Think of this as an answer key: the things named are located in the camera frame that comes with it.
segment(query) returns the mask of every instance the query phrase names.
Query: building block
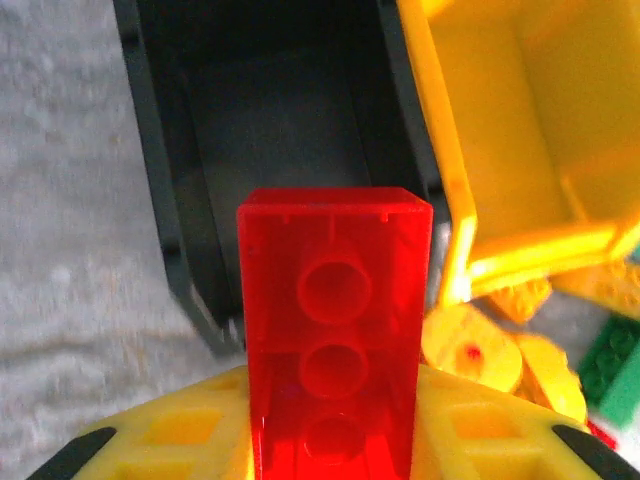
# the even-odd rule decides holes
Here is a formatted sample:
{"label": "building block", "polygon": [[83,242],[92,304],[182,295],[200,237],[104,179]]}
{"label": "building block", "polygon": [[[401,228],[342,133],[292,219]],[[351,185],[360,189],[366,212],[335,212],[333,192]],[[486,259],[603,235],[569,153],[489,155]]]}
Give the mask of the building block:
{"label": "building block", "polygon": [[585,423],[587,404],[578,375],[569,369],[567,354],[541,335],[516,334],[522,353],[522,382],[516,395]]}
{"label": "building block", "polygon": [[258,480],[409,478],[432,215],[399,188],[238,209]]}
{"label": "building block", "polygon": [[491,292],[487,302],[502,317],[524,325],[533,317],[551,295],[551,283],[537,278],[520,285],[512,285]]}
{"label": "building block", "polygon": [[433,368],[501,392],[515,391],[522,377],[516,343],[470,304],[427,313],[422,354]]}
{"label": "building block", "polygon": [[397,4],[453,219],[438,304],[627,256],[640,240],[635,6]]}
{"label": "building block", "polygon": [[619,428],[640,402],[639,340],[640,324],[612,316],[578,368],[588,406]]}
{"label": "building block", "polygon": [[[247,368],[238,367],[118,413],[88,426],[29,480],[254,480],[249,392]],[[579,423],[425,365],[417,407],[411,480],[637,478],[620,457],[606,456],[604,444],[575,449],[558,434],[584,438]],[[88,445],[93,435],[103,437],[97,446]],[[600,456],[618,476],[599,476],[585,463]],[[61,461],[69,457],[84,458]],[[359,473],[350,478],[389,478]]]}
{"label": "building block", "polygon": [[620,260],[551,277],[553,288],[640,320],[640,265]]}

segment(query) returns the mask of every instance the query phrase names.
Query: lego stud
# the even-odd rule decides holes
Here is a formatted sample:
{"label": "lego stud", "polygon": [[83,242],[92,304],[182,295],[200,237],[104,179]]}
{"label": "lego stud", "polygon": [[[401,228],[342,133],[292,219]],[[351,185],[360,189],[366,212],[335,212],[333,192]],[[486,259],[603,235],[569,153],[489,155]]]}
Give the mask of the lego stud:
{"label": "lego stud", "polygon": [[353,460],[364,450],[365,436],[355,420],[344,415],[312,424],[306,433],[309,456],[325,465],[340,465]]}
{"label": "lego stud", "polygon": [[615,352],[604,350],[596,357],[596,366],[605,377],[612,378],[620,370],[622,360]]}
{"label": "lego stud", "polygon": [[330,325],[349,323],[371,300],[371,279],[360,260],[348,251],[316,259],[303,269],[298,302],[313,320]]}
{"label": "lego stud", "polygon": [[592,370],[582,377],[582,387],[591,401],[597,402],[607,390],[607,382],[597,370]]}
{"label": "lego stud", "polygon": [[353,395],[367,379],[365,354],[342,344],[323,345],[310,350],[300,360],[300,382],[312,395],[339,399]]}
{"label": "lego stud", "polygon": [[626,357],[636,345],[636,338],[626,329],[615,330],[609,338],[609,345],[620,356]]}

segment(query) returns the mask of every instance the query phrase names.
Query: lego brick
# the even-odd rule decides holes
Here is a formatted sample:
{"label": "lego brick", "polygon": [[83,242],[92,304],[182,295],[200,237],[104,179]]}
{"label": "lego brick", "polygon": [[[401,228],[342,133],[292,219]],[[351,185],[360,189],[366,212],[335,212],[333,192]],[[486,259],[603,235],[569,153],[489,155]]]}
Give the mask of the lego brick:
{"label": "lego brick", "polygon": [[496,290],[487,295],[486,299],[502,317],[523,325],[531,320],[549,295],[551,283],[546,278],[538,278]]}
{"label": "lego brick", "polygon": [[613,316],[578,368],[587,404],[617,427],[640,401],[639,340],[640,324]]}
{"label": "lego brick", "polygon": [[470,304],[427,313],[422,354],[433,368],[502,392],[513,392],[522,376],[522,356],[513,339]]}
{"label": "lego brick", "polygon": [[569,369],[567,354],[541,335],[517,334],[514,340],[523,362],[516,395],[584,423],[587,404],[578,375]]}
{"label": "lego brick", "polygon": [[551,277],[553,288],[640,320],[640,265],[620,260]]}
{"label": "lego brick", "polygon": [[257,479],[409,478],[432,215],[398,188],[239,208]]}
{"label": "lego brick", "polygon": [[630,252],[640,240],[634,7],[397,3],[453,219],[438,304]]}

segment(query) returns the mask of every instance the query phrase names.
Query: yellow toy container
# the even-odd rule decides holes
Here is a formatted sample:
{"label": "yellow toy container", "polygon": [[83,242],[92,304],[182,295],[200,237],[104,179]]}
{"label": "yellow toy container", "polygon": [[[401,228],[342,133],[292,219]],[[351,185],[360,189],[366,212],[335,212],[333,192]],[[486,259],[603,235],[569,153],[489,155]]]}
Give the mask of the yellow toy container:
{"label": "yellow toy container", "polygon": [[[410,480],[636,478],[584,426],[515,396],[425,366],[417,395]],[[237,368],[92,425],[31,479],[253,480],[252,452]]]}
{"label": "yellow toy container", "polygon": [[632,0],[398,0],[453,231],[438,302],[640,239]]}

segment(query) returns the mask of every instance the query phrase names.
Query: gray carpet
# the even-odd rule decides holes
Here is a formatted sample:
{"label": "gray carpet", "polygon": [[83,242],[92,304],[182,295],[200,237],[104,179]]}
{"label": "gray carpet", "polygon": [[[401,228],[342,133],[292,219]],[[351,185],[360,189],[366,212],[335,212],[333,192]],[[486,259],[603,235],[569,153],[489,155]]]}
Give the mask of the gray carpet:
{"label": "gray carpet", "polygon": [[[530,328],[575,365],[605,316],[554,295]],[[0,0],[0,479],[243,361],[167,291],[111,0]]]}

